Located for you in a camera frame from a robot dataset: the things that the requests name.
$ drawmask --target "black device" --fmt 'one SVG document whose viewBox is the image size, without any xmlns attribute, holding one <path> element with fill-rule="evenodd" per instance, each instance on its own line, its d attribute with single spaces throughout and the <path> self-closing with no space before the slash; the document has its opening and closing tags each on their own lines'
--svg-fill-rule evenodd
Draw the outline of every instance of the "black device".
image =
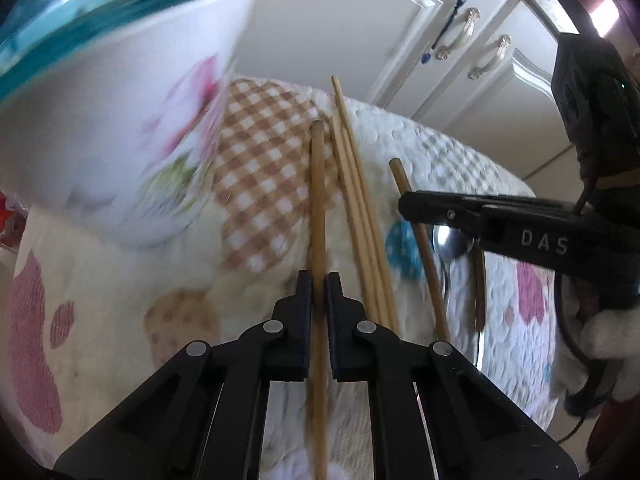
<svg viewBox="0 0 640 480">
<path fill-rule="evenodd" d="M 600 310 L 640 302 L 640 98 L 615 48 L 593 35 L 560 34 L 552 91 L 585 184 L 577 203 L 411 192 L 399 211 L 411 222 L 458 228 L 486 251 L 556 272 L 558 327 L 589 372 L 585 387 L 564 405 L 585 418 L 608 399 L 622 364 L 589 359 L 568 333 L 562 276 L 593 283 Z"/>
<path fill-rule="evenodd" d="M 308 373 L 311 285 L 301 271 L 296 294 L 236 341 L 185 346 L 53 470 L 4 442 L 4 471 L 15 467 L 20 480 L 257 479 L 270 381 Z M 564 450 L 449 343 L 412 344 L 367 320 L 337 273 L 324 292 L 334 379 L 368 384 L 375 478 L 435 478 L 425 426 L 441 480 L 578 478 Z"/>
</svg>

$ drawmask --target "red object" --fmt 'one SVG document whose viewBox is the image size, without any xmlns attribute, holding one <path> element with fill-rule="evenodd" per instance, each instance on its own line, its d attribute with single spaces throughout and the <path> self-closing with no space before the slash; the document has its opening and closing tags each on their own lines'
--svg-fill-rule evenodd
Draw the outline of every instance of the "red object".
<svg viewBox="0 0 640 480">
<path fill-rule="evenodd" d="M 17 250 L 26 226 L 26 218 L 19 206 L 0 193 L 0 244 L 11 250 Z"/>
<path fill-rule="evenodd" d="M 625 402 L 610 400 L 604 405 L 587 444 L 587 457 L 592 466 L 602 458 L 613 441 L 625 431 L 639 402 L 640 396 Z"/>
</svg>

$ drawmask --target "checkered fabric patch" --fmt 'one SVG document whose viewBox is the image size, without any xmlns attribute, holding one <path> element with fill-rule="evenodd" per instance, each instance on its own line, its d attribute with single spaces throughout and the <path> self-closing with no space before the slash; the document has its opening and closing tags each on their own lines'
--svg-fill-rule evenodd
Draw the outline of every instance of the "checkered fabric patch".
<svg viewBox="0 0 640 480">
<path fill-rule="evenodd" d="M 262 272 L 279 262 L 308 215 L 309 126 L 325 119 L 311 101 L 273 82 L 231 83 L 220 132 L 213 193 L 225 207 L 225 266 Z M 338 197 L 338 167 L 326 128 L 327 205 Z"/>
<path fill-rule="evenodd" d="M 481 153 L 460 142 L 425 128 L 421 135 L 425 160 L 430 165 L 436 189 L 457 193 L 495 194 L 503 183 L 497 166 Z"/>
</svg>

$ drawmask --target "chopstick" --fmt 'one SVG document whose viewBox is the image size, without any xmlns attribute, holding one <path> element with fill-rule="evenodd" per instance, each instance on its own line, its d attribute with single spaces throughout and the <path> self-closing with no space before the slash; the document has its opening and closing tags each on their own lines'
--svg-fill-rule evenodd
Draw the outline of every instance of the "chopstick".
<svg viewBox="0 0 640 480">
<path fill-rule="evenodd" d="M 406 192 L 411 191 L 411 184 L 404 172 L 404 167 L 402 166 L 400 159 L 392 158 L 389 161 L 389 166 L 391 167 L 391 172 L 394 174 L 396 186 L 398 186 L 400 195 L 404 195 Z M 440 293 L 440 282 L 438 280 L 436 266 L 433 263 L 433 256 L 429 246 L 427 231 L 424 228 L 424 224 L 412 223 L 411 228 L 414 231 L 415 241 L 418 245 L 418 252 L 420 253 L 420 259 L 422 260 L 422 266 L 424 267 L 424 274 L 427 277 L 427 285 L 429 287 L 429 294 L 431 296 L 431 304 L 433 305 L 433 313 L 436 322 L 436 335 L 438 339 L 450 341 L 451 335 L 449 332 L 449 325 L 447 324 L 444 302 Z"/>
<path fill-rule="evenodd" d="M 378 305 L 374 295 L 373 285 L 373 262 L 367 251 L 365 238 L 365 223 L 363 220 L 362 205 L 356 193 L 355 179 L 353 176 L 352 160 L 347 156 L 347 148 L 344 145 L 344 134 L 337 117 L 331 118 L 332 140 L 334 142 L 335 155 L 338 162 L 338 171 L 342 181 L 347 215 L 349 218 L 349 228 L 351 239 L 353 240 L 354 252 L 358 263 L 358 272 L 362 282 L 362 295 L 364 297 L 365 309 L 369 319 L 378 322 Z"/>
<path fill-rule="evenodd" d="M 335 91 L 335 103 L 342 120 L 343 128 L 334 124 L 334 145 L 338 151 L 338 167 L 345 185 L 347 208 L 350 215 L 352 237 L 356 245 L 356 257 L 361 269 L 363 296 L 367 313 L 372 319 L 394 332 L 398 332 L 398 314 L 391 287 L 391 276 L 386 260 L 385 246 L 380 234 L 380 224 L 373 207 L 369 186 L 364 177 L 362 161 L 355 142 L 353 127 L 347 113 L 344 94 L 340 81 L 334 75 L 331 78 Z"/>
<path fill-rule="evenodd" d="M 327 267 L 326 218 L 324 215 L 324 122 L 314 121 L 309 128 L 309 133 L 311 135 L 309 268 L 313 278 L 314 307 L 311 370 L 307 382 L 307 427 L 313 439 L 315 478 L 316 480 L 326 480 L 328 466 L 326 396 L 328 338 L 323 297 Z"/>
</svg>

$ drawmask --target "black clamp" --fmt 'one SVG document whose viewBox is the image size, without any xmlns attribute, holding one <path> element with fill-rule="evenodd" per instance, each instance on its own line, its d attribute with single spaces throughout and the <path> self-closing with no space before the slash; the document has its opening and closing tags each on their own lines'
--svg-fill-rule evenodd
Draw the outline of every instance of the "black clamp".
<svg viewBox="0 0 640 480">
<path fill-rule="evenodd" d="M 57 460 L 74 480 L 257 479 L 270 381 L 309 370 L 312 280 L 270 320 L 218 346 L 193 341 Z"/>
<path fill-rule="evenodd" d="M 572 214 L 571 204 L 515 196 L 476 196 L 433 191 L 408 192 L 398 204 L 411 222 L 444 224 L 478 241 L 481 249 L 556 272 L 556 317 L 562 338 L 587 367 L 585 387 L 567 396 L 567 412 L 599 412 L 610 397 L 621 362 L 590 360 L 566 328 L 562 275 L 593 283 L 600 310 L 624 310 L 640 301 L 640 232 L 594 214 Z"/>
<path fill-rule="evenodd" d="M 368 383 L 376 480 L 434 478 L 425 425 L 440 480 L 578 478 L 572 459 L 452 345 L 409 343 L 367 320 L 337 273 L 325 294 L 334 379 Z"/>
</svg>

